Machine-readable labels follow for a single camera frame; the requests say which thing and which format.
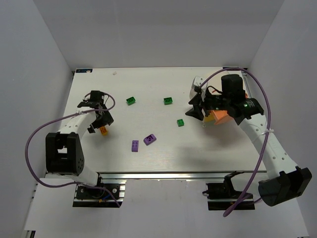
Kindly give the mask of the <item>orange small lego brick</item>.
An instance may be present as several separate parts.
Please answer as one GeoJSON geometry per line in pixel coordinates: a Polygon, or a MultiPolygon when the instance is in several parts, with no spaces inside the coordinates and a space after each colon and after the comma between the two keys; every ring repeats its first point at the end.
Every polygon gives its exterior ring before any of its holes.
{"type": "Polygon", "coordinates": [[[108,134],[108,131],[105,126],[100,127],[99,130],[102,136],[106,136],[108,134]]]}

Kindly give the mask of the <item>yellow orange drawer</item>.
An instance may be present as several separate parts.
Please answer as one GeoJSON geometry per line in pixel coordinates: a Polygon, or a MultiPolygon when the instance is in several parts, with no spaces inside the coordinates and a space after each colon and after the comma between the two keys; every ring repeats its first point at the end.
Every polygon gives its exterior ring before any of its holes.
{"type": "Polygon", "coordinates": [[[203,122],[204,123],[208,123],[208,122],[212,122],[215,121],[213,114],[209,114],[208,116],[204,117],[203,122]]]}

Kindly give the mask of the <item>salmon orange top drawer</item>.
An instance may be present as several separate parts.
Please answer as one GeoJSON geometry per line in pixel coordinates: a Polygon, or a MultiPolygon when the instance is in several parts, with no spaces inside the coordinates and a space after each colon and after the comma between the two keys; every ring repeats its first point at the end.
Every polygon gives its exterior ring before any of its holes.
{"type": "Polygon", "coordinates": [[[213,116],[213,121],[215,125],[227,123],[233,118],[227,113],[227,111],[224,110],[212,110],[211,114],[213,116]]]}

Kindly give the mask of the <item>green lego brick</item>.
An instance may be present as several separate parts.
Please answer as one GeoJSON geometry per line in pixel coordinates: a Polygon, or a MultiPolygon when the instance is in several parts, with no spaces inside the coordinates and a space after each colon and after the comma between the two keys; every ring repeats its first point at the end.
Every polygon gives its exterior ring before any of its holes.
{"type": "Polygon", "coordinates": [[[130,106],[130,105],[136,103],[136,99],[134,97],[130,97],[130,98],[126,99],[126,103],[127,103],[127,105],[130,106]]]}
{"type": "Polygon", "coordinates": [[[173,103],[172,97],[167,97],[163,99],[164,105],[170,105],[173,103]]]}
{"type": "Polygon", "coordinates": [[[176,122],[177,122],[178,127],[184,126],[184,120],[183,119],[178,119],[176,122]]]}

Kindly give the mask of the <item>purple sloped lego brick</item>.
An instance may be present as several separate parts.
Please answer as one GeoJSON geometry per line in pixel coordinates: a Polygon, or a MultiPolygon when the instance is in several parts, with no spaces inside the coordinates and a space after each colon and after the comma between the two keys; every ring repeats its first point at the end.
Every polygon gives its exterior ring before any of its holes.
{"type": "Polygon", "coordinates": [[[155,135],[150,134],[144,138],[143,142],[148,146],[148,145],[152,144],[153,142],[155,142],[156,140],[157,140],[157,138],[155,137],[155,135]]]}

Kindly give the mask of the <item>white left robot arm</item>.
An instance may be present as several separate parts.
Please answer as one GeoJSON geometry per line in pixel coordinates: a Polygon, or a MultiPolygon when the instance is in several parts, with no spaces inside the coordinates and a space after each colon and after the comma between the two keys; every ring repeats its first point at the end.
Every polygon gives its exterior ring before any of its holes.
{"type": "Polygon", "coordinates": [[[76,113],[69,116],[69,121],[58,132],[46,136],[46,169],[47,172],[66,176],[78,184],[96,186],[99,173],[93,171],[85,162],[81,138],[100,130],[114,122],[106,100],[112,99],[109,94],[92,90],[77,106],[76,113]]]}

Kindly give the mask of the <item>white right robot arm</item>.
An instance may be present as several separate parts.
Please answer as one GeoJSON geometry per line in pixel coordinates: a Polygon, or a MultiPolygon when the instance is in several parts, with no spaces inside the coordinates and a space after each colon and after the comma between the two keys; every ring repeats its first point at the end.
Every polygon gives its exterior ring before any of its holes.
{"type": "Polygon", "coordinates": [[[273,130],[270,116],[264,112],[255,98],[247,97],[243,79],[238,74],[221,77],[221,90],[217,94],[209,91],[209,86],[201,77],[193,79],[187,116],[200,121],[211,111],[225,111],[245,132],[265,166],[267,177],[261,179],[256,173],[247,188],[254,186],[262,201],[272,207],[301,196],[312,179],[308,168],[301,169],[286,153],[273,130]]]}

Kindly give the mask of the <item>blue label sticker left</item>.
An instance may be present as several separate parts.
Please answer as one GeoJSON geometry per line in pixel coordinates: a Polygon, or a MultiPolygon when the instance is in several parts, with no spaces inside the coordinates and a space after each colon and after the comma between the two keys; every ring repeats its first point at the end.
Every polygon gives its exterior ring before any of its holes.
{"type": "Polygon", "coordinates": [[[84,69],[76,69],[75,73],[91,73],[93,71],[92,68],[84,68],[84,69]]]}

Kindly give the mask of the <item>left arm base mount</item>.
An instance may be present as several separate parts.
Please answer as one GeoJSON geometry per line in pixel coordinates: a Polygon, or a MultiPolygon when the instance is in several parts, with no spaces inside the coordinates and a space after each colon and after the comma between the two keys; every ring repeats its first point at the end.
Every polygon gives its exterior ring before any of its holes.
{"type": "Polygon", "coordinates": [[[125,180],[101,179],[98,186],[108,190],[77,186],[72,206],[75,208],[119,208],[125,194],[125,180]]]}

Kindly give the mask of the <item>aluminium table front rail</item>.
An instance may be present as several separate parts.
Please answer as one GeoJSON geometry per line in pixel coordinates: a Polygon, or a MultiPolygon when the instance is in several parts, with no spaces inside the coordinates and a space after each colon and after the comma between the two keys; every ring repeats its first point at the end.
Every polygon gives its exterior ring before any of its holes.
{"type": "Polygon", "coordinates": [[[153,172],[153,173],[100,173],[103,179],[221,179],[233,171],[224,172],[153,172]]]}

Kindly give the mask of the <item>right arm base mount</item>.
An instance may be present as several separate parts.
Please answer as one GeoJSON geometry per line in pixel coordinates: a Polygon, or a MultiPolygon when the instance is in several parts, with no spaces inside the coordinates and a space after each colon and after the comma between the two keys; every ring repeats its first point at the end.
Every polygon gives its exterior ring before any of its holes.
{"type": "Polygon", "coordinates": [[[204,172],[206,189],[202,192],[202,195],[207,198],[208,210],[225,211],[235,204],[243,189],[235,189],[233,179],[247,174],[243,171],[204,172]]]}

